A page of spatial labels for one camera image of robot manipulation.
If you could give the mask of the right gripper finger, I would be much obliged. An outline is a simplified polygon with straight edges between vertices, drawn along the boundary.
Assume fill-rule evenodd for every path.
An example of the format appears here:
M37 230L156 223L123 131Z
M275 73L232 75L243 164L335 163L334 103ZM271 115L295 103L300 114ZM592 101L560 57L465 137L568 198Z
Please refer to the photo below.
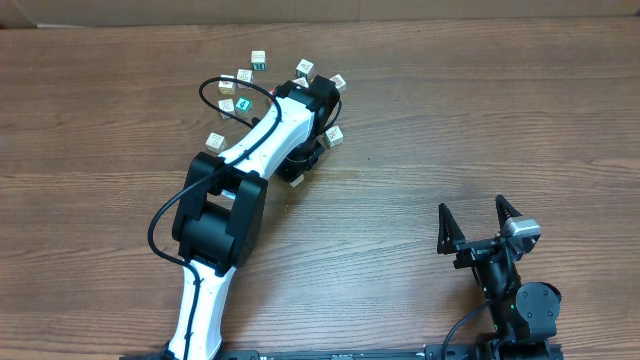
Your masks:
M445 203L438 206L439 231L437 238L437 253L452 254L458 251L458 246L466 242L464 233L458 226L452 212Z
M503 228L510 218L521 216L521 213L501 194L496 196L495 204L500 228Z

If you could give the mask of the white block green edge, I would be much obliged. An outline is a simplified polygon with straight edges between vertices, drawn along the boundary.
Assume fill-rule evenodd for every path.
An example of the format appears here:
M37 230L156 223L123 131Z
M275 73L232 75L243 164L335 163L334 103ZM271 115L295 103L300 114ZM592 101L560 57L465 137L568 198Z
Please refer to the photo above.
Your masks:
M334 125L324 133L324 139L330 148L333 148L344 141L344 136L338 125Z

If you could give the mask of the white letter L block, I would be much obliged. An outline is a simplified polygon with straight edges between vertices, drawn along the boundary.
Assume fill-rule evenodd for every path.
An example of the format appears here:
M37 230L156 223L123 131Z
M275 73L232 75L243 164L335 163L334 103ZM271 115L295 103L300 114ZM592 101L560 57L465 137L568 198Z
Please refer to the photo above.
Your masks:
M210 133L205 146L211 152L221 153L226 149L226 138L217 133Z

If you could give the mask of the blue symbol block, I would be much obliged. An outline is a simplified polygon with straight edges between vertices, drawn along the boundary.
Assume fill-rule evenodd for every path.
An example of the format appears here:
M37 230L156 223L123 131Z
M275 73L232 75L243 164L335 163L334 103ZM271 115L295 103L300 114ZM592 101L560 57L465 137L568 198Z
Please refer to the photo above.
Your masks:
M293 181L291 181L289 183L289 185L293 188L297 187L298 185L300 185L302 182L304 181L304 175L300 174L297 178L295 178Z

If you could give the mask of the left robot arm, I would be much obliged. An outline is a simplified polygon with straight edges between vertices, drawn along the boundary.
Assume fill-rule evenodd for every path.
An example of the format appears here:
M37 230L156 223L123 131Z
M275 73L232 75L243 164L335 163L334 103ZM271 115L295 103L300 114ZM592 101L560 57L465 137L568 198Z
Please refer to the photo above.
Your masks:
M164 359L213 359L236 271L261 233L269 180L297 186L324 152L320 136L341 110L334 81L287 81L267 92L268 110L230 147L208 145L191 161L171 234L184 274L179 320L161 352Z

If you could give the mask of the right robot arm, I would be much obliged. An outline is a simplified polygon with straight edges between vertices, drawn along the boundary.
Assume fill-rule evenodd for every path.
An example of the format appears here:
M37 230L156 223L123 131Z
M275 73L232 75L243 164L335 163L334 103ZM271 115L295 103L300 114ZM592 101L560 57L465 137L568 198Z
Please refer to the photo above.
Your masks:
M438 207L437 252L453 254L456 269L472 270L484 303L456 322L433 353L441 359L561 359L561 347L549 343L557 334L561 292L546 282L522 283L516 269L516 262L538 243L540 225L502 195L495 204L499 231L471 242L447 205ZM450 342L458 329L484 310L491 314L494 331L479 335L475 344L462 350L453 349Z

